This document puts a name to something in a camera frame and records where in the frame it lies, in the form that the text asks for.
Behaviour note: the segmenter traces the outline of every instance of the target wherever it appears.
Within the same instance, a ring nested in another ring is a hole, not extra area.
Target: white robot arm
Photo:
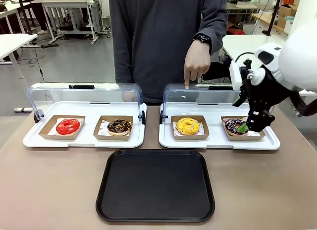
[[[269,109],[290,98],[302,116],[317,113],[317,99],[306,105],[299,91],[317,92],[317,20],[298,29],[283,47],[268,43],[255,51],[263,66],[251,69],[247,59],[239,68],[242,77],[240,106],[246,99],[250,104],[246,125],[249,130],[260,132],[275,120]]]

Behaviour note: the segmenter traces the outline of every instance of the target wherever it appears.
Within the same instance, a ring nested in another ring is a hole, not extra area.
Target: plastic tray
[[[146,113],[147,106],[141,105]],[[53,115],[83,115],[85,124],[75,140],[48,140],[39,136],[40,130]],[[102,115],[131,115],[133,128],[128,141],[102,141],[94,137],[94,129]],[[35,124],[23,138],[27,147],[113,147],[135,148],[143,143],[145,126],[139,122],[139,110],[135,103],[116,102],[110,104],[91,104],[89,102],[56,102],[46,112],[39,123]]]
[[[270,127],[264,129],[265,137],[260,141],[229,141],[221,123],[221,116],[247,116],[249,105],[243,104],[239,108],[230,103],[217,105],[201,105],[197,103],[166,103],[168,118],[159,125],[159,142],[168,148],[233,148],[246,150],[277,150],[280,142]],[[171,132],[170,118],[174,115],[203,115],[209,128],[206,140],[176,141]]]
[[[96,201],[109,222],[203,222],[214,212],[204,157],[191,150],[120,150]]]

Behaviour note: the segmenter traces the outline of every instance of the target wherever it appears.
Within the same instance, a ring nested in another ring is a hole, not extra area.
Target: yellow icing
[[[190,117],[184,117],[177,122],[177,129],[184,135],[196,134],[199,130],[199,123]]]

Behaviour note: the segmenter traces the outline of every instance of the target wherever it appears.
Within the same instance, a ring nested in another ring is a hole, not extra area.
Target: person's hand
[[[211,58],[209,54],[209,45],[199,40],[191,44],[184,66],[185,88],[189,88],[189,80],[196,80],[205,74],[210,66]]]

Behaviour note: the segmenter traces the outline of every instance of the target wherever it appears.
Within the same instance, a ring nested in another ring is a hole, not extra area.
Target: transparent cover
[[[185,89],[182,84],[170,84],[165,88],[163,97],[163,118],[169,104],[196,103],[198,105],[232,104],[239,98],[240,91],[223,90],[221,87],[197,87]]]
[[[113,83],[37,83],[27,90],[27,97],[38,120],[57,103],[112,104],[129,103],[138,108],[142,92],[137,84]]]

